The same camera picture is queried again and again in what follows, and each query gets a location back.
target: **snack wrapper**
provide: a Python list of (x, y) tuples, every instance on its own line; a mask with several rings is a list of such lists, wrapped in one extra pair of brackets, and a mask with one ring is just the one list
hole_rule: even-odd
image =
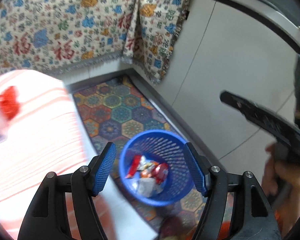
[(156, 185), (155, 178), (140, 178), (138, 193), (144, 197), (151, 197)]
[(144, 170), (144, 166), (146, 165), (146, 157), (144, 155), (141, 156), (137, 171), (143, 171)]
[(138, 168), (140, 160), (141, 160), (141, 157), (142, 157), (141, 155), (135, 155), (133, 157), (132, 164), (131, 164), (131, 166), (129, 168), (129, 171), (128, 171), (128, 174), (126, 176), (126, 179), (133, 178), (134, 174), (136, 174), (137, 168)]
[(149, 172), (147, 169), (140, 172), (140, 177), (142, 178), (150, 178), (152, 177), (151, 172)]
[(15, 86), (10, 86), (0, 94), (0, 111), (10, 121), (18, 114), (19, 109), (20, 104), (17, 102), (17, 89)]
[(155, 166), (157, 166), (159, 163), (155, 162), (155, 161), (149, 161), (146, 160), (144, 165), (139, 165), (138, 167), (138, 171), (144, 171), (144, 170), (148, 170), (148, 172), (151, 172)]
[(161, 184), (168, 176), (169, 166), (167, 163), (161, 163), (156, 166), (151, 174), (156, 179), (157, 184)]

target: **fabric throw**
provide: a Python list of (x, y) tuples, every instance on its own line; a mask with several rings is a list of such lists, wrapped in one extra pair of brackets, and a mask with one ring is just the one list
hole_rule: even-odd
[(3, 0), (0, 75), (57, 75), (121, 57), (154, 83), (166, 75), (189, 0)]

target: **blue plastic basket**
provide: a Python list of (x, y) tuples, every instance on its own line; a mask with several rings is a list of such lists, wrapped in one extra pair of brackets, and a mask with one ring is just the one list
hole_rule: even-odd
[[(139, 201), (151, 206), (170, 205), (189, 193), (193, 188), (183, 147), (186, 141), (178, 135), (164, 130), (148, 130), (130, 139), (123, 148), (119, 160), (119, 174), (126, 189)], [(126, 175), (136, 154), (147, 159), (169, 165), (169, 173), (161, 193), (150, 198), (137, 193), (138, 179), (126, 179)]]

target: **hexagon pattern rug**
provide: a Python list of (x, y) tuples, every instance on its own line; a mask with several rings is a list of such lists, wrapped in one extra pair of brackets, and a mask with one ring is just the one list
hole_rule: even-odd
[[(108, 141), (115, 143), (117, 158), (111, 177), (139, 215), (156, 232), (165, 217), (178, 216), (183, 222), (183, 234), (189, 235), (197, 226), (206, 203), (206, 199), (195, 188), (181, 201), (156, 208), (145, 205), (130, 195), (119, 177), (120, 153), (133, 136), (151, 129), (163, 129), (178, 134), (165, 117), (127, 76), (114, 78), (74, 93), (74, 100), (96, 153), (99, 155)], [(224, 221), (231, 219), (232, 203), (232, 195), (228, 195)]]

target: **striped fabric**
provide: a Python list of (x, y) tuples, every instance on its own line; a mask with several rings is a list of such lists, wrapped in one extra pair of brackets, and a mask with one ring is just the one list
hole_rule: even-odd
[(86, 165), (74, 105), (62, 81), (32, 70), (0, 76), (0, 93), (16, 86), (20, 112), (0, 143), (0, 222), (17, 239), (26, 210), (49, 171)]

